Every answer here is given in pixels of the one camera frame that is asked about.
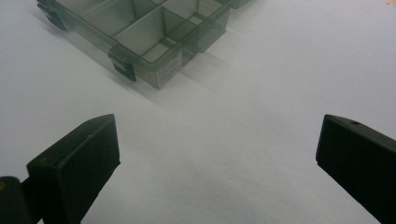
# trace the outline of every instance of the storage box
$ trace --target storage box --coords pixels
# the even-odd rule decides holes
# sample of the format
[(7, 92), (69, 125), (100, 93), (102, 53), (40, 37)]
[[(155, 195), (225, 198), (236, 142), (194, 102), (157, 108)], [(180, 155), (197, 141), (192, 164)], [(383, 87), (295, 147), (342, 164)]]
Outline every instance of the storage box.
[(49, 20), (82, 35), (131, 80), (159, 89), (224, 32), (246, 0), (37, 0)]

